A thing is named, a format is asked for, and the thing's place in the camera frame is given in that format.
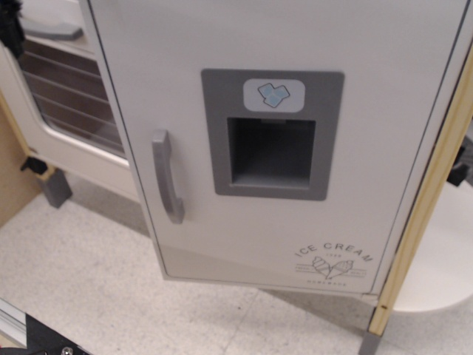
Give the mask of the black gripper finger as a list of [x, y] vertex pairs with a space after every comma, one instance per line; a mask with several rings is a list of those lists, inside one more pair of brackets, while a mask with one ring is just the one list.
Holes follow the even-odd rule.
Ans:
[[1, 0], [1, 42], [15, 58], [24, 53], [24, 31], [19, 21], [21, 2]]

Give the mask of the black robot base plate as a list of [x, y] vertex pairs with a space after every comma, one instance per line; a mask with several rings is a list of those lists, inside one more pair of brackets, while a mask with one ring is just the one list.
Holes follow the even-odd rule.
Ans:
[[27, 347], [1, 347], [1, 354], [89, 354], [44, 323], [26, 314]]

